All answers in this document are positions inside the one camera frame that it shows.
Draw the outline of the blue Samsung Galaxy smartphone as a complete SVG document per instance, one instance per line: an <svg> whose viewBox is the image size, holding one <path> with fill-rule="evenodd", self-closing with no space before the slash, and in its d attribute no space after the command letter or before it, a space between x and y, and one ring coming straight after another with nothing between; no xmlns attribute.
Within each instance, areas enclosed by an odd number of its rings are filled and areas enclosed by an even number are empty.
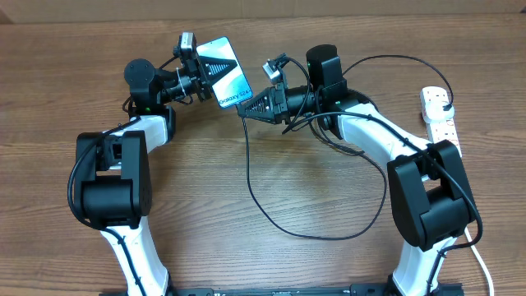
<svg viewBox="0 0 526 296"><path fill-rule="evenodd" d="M198 45L196 52L220 108L229 108L253 96L228 37Z"/></svg>

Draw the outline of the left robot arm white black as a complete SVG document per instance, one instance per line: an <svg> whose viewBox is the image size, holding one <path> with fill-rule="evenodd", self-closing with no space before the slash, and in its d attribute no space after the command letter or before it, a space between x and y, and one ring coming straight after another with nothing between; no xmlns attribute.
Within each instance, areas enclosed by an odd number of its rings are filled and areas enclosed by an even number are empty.
<svg viewBox="0 0 526 296"><path fill-rule="evenodd" d="M76 162L67 182L67 201L82 224L100 231L118 260L127 295L174 295L176 289L161 262L150 232L153 201L149 154L175 133L173 102L191 104L227 99L245 78L230 44L196 49L177 46L182 66L168 71L146 59L130 61L124 78L130 96L124 103L129 121L104 132L81 133Z"/></svg>

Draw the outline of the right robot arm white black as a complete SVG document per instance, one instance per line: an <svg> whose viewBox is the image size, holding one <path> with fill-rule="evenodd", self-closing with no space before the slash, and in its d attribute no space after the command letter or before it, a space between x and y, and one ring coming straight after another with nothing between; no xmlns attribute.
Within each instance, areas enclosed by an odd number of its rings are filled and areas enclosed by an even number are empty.
<svg viewBox="0 0 526 296"><path fill-rule="evenodd" d="M269 60L271 87L239 104L238 116L288 130L306 124L326 145L380 170L404 245L384 284L352 284L351 294L461 295L460 284L438 280L447 254L461 247L458 237L481 222L457 146L414 136L383 117L369 97L348 87L334 45L313 47L306 59L307 83L295 88L284 74L289 57Z"/></svg>

